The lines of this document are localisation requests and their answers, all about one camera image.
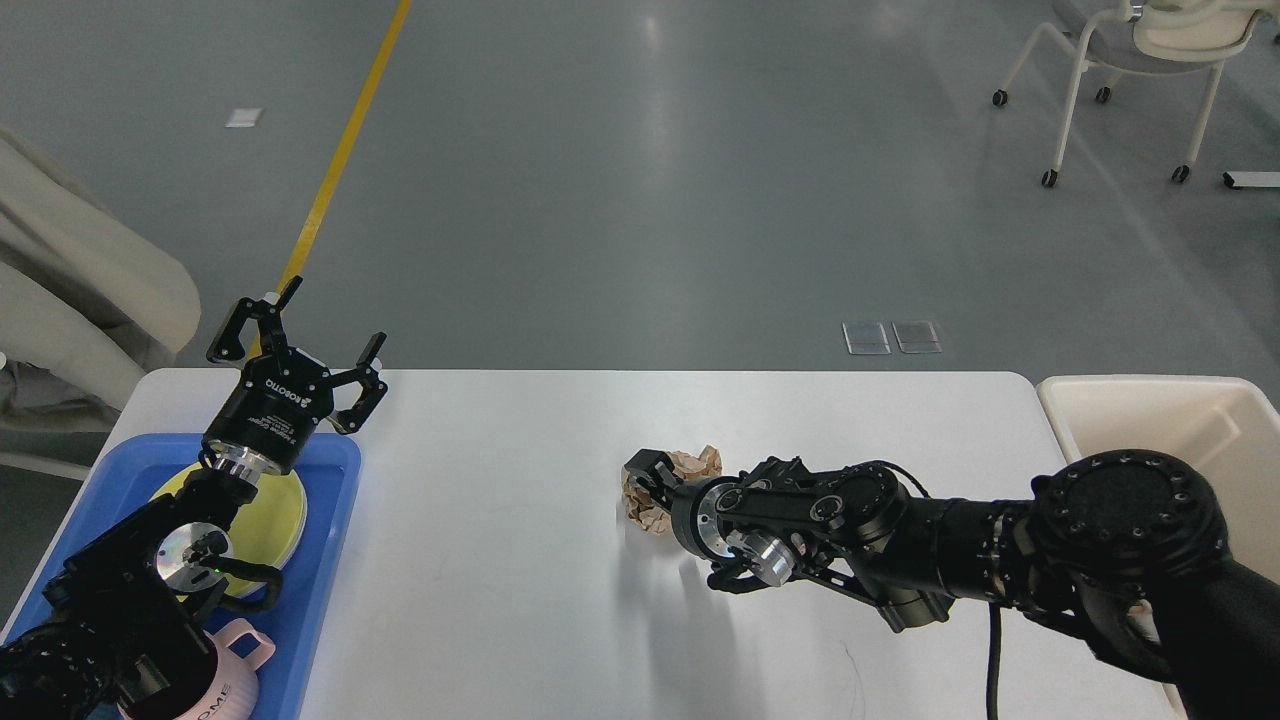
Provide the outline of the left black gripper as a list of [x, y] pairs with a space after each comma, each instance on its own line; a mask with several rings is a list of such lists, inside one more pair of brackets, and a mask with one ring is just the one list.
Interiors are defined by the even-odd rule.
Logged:
[[[205, 430], [202, 445], [215, 454], [248, 450], [265, 457], [268, 471], [276, 475], [293, 470], [321, 419], [326, 416], [339, 434], [353, 434], [388, 391], [378, 360], [385, 332], [375, 332], [355, 365], [342, 372], [329, 373], [325, 365], [288, 345], [282, 313], [302, 283], [301, 275], [293, 275], [280, 293], [239, 299], [206, 350], [209, 363], [242, 361], [242, 372]], [[252, 359], [241, 340], [250, 322], [257, 325], [261, 342], [260, 354]], [[353, 405], [332, 413], [332, 389], [352, 384], [360, 387]]]

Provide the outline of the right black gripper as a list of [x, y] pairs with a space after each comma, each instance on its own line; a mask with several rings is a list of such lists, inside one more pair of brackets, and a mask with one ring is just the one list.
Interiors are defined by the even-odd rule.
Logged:
[[675, 460], [663, 451], [639, 450], [623, 469], [655, 506], [671, 506], [669, 519], [677, 542], [700, 559], [733, 559], [724, 538], [726, 524], [719, 520], [717, 502], [737, 487], [732, 477], [704, 478], [684, 483], [676, 474]]

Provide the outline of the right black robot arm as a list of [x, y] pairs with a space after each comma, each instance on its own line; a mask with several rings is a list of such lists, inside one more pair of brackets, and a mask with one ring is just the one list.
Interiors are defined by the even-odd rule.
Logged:
[[1014, 609], [1103, 664], [1175, 685], [1190, 719], [1277, 716], [1277, 584], [1233, 557], [1211, 484], [1183, 460], [1123, 448], [1036, 477], [1029, 500], [933, 498], [887, 461], [810, 471], [769, 457], [684, 482], [644, 448], [628, 480], [733, 594], [788, 582], [876, 609], [893, 632], [955, 600]]

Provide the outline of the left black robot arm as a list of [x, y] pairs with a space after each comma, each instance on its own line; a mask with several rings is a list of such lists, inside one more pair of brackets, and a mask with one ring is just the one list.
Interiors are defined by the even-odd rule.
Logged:
[[242, 299], [207, 350], [242, 363], [205, 430], [197, 468], [63, 564], [45, 585], [49, 619], [3, 647], [5, 719], [86, 719], [113, 702], [128, 719], [229, 717], [255, 684], [236, 679], [238, 625], [210, 634], [216, 609], [265, 612], [282, 570], [236, 555], [230, 529], [266, 474], [289, 473], [321, 421], [357, 432], [387, 395], [372, 334], [355, 365], [332, 370], [291, 345], [282, 314], [301, 287]]

